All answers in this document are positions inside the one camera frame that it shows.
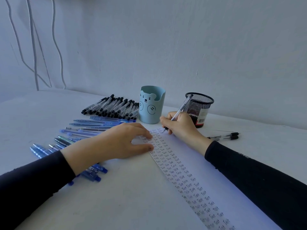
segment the black sleeve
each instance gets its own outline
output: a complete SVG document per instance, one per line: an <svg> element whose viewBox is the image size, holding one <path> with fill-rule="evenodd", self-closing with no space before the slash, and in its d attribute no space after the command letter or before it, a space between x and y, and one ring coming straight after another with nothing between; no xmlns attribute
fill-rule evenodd
<svg viewBox="0 0 307 230"><path fill-rule="evenodd" d="M307 185L216 141L205 159L280 228L307 229Z"/></svg>
<svg viewBox="0 0 307 230"><path fill-rule="evenodd" d="M60 151L1 175L1 224L5 229L16 228L73 178Z"/></svg>

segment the person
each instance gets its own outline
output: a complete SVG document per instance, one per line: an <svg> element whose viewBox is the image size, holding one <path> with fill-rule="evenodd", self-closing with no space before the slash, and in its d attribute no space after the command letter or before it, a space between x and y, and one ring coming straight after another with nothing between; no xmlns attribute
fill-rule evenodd
<svg viewBox="0 0 307 230"><path fill-rule="evenodd" d="M169 128L169 134L175 134L202 154L283 230L306 229L305 184L204 137L184 112L180 113L176 121L171 121L174 114L170 112L167 117L160 118L163 127ZM152 138L140 123L120 124L1 175L1 208L5 210L2 212L2 225L6 229L16 228L76 174L95 163L152 151L152 144L131 143L132 139L140 135Z"/></svg>

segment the pen holder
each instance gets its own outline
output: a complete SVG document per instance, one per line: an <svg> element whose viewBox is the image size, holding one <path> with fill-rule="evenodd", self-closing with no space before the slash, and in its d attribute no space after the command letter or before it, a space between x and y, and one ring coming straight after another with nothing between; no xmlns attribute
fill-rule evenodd
<svg viewBox="0 0 307 230"><path fill-rule="evenodd" d="M214 100L212 97L194 92L186 93L185 97L188 97L190 94L193 94L193 97L183 111L190 115L196 128L201 128L204 126L208 110L211 104L214 103Z"/></svg>
<svg viewBox="0 0 307 230"><path fill-rule="evenodd" d="M154 124L160 121L165 92L165 89L158 86L141 87L139 118L142 122Z"/></svg>

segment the person's right hand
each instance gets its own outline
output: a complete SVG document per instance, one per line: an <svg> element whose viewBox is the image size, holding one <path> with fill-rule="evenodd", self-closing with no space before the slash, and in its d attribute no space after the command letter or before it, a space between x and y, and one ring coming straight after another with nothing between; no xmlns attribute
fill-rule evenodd
<svg viewBox="0 0 307 230"><path fill-rule="evenodd" d="M171 118L176 112L169 112L167 117L160 117L162 127L168 127L168 133L174 133L179 139L189 147L195 149L200 154L205 155L207 148L212 143L211 139L204 137L195 127L191 117L186 112L181 112L175 121Z"/></svg>

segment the bear pen holder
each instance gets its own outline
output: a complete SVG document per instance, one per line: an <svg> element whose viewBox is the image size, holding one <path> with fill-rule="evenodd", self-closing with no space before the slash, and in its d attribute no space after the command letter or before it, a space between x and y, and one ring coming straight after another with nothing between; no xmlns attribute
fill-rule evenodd
<svg viewBox="0 0 307 230"><path fill-rule="evenodd" d="M141 87L139 118L142 122L155 124L160 121L165 92L165 89L158 86Z"/></svg>

